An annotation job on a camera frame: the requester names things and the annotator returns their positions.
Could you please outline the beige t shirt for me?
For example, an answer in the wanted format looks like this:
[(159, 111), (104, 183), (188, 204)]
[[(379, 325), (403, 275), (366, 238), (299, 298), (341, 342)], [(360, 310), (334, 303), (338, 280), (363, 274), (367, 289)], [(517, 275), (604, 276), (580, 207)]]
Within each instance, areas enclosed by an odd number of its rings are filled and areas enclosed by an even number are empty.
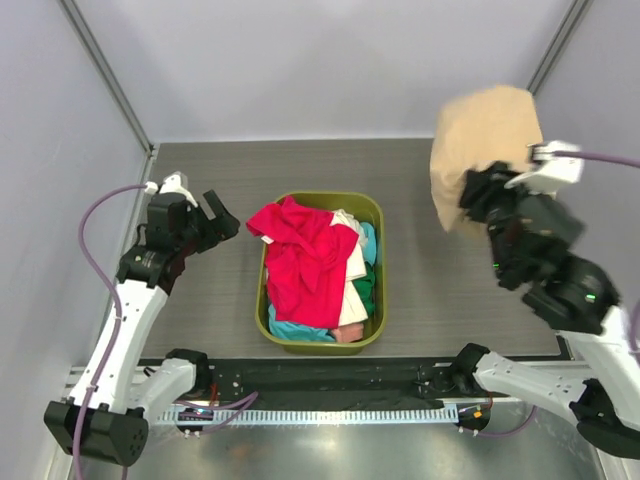
[(483, 226), (465, 220), (459, 208), (465, 172), (496, 161), (523, 173), (529, 147), (543, 140), (533, 95), (497, 85), (458, 97), (438, 114), (429, 162), (431, 195), (443, 230), (481, 236)]

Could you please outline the olive green plastic bin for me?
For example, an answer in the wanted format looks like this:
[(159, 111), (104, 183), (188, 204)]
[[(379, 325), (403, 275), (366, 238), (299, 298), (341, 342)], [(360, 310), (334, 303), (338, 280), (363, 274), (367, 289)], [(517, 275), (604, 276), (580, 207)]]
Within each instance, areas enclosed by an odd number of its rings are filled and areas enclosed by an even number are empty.
[(355, 192), (299, 191), (247, 222), (263, 243), (255, 322), (288, 353), (361, 352), (386, 324), (381, 207)]

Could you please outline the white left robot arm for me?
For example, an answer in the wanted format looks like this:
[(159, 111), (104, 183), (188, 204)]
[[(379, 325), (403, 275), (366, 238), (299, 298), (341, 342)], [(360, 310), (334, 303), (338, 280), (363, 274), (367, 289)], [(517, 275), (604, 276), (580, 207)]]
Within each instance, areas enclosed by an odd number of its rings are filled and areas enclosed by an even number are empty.
[(240, 222), (215, 191), (203, 195), (214, 216), (182, 187), (151, 196), (134, 245), (108, 280), (113, 304), (88, 365), (62, 400), (50, 402), (44, 423), (79, 468), (84, 458), (132, 466), (152, 423), (176, 400), (204, 398), (213, 376), (203, 352), (176, 348), (140, 385), (132, 384), (142, 349), (186, 260), (235, 237)]

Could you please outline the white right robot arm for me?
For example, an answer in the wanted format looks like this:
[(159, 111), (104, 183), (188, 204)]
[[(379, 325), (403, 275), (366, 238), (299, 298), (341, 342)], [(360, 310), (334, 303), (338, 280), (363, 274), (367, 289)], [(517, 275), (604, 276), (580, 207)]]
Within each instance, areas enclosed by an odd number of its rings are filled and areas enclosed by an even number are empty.
[(584, 380), (553, 374), (467, 344), (449, 368), (460, 394), (507, 394), (566, 420), (592, 446), (639, 457), (639, 364), (627, 312), (605, 271), (571, 252), (584, 225), (504, 162), (468, 170), (459, 206), (485, 225), (500, 287), (528, 289), (523, 303), (589, 366)]

